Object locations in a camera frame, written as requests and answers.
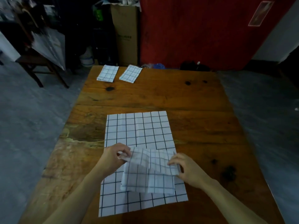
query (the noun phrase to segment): cardboard box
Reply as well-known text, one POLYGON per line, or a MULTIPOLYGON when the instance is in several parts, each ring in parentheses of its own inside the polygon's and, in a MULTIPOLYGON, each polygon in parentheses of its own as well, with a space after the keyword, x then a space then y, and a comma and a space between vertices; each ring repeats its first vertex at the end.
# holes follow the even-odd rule
POLYGON ((119 66, 138 65, 138 8, 110 5, 119 66))

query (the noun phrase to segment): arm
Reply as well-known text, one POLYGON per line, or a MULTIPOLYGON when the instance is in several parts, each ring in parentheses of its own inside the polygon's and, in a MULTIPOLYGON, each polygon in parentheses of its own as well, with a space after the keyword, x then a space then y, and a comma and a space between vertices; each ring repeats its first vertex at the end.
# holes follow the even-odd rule
POLYGON ((183 167, 184 173, 180 173, 178 177, 189 185, 202 189, 216 204, 228 223, 267 224, 267 222, 223 188, 218 181, 210 178, 187 155, 182 153, 175 154, 168 162, 168 165, 170 164, 179 164, 183 167))
POLYGON ((100 189, 102 180, 125 163, 124 160, 118 159, 119 151, 131 155, 130 148, 121 143, 105 148, 95 167, 44 224, 81 223, 95 193, 100 189))

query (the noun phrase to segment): forearm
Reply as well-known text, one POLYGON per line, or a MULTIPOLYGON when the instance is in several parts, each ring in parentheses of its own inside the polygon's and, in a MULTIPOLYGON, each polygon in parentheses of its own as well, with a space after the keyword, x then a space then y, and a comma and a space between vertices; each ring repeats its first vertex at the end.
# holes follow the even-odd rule
POLYGON ((44 224, 81 223, 104 177, 93 169, 44 224))
POLYGON ((266 224, 252 210, 242 204, 236 197, 223 188, 218 181, 209 179, 203 191, 216 204, 229 224, 235 223, 261 223, 266 224))

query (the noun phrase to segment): concrete floor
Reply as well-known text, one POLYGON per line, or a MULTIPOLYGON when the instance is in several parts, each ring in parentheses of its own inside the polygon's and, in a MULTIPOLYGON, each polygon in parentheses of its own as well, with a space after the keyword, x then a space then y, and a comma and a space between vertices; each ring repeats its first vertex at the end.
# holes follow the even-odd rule
MULTIPOLYGON (((44 88, 16 63, 0 59, 0 223, 15 224, 38 182, 89 72, 41 75, 44 88)), ((299 92, 253 72, 219 78, 287 224, 299 222, 299 92)))

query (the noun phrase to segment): wooden table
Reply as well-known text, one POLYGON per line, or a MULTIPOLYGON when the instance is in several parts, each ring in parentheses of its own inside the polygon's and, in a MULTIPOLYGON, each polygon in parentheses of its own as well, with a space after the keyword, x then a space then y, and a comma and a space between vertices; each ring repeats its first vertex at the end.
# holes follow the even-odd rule
MULTIPOLYGON (((20 222, 42 223, 93 168, 103 152, 107 114, 166 110, 177 152, 204 171, 268 223, 283 223, 256 158, 213 72, 143 69, 135 83, 96 81, 94 66, 52 152, 20 222), (223 176, 228 166, 235 180, 223 176)), ((186 184, 189 201, 98 218, 99 193, 83 223, 226 223, 201 190, 186 184)))

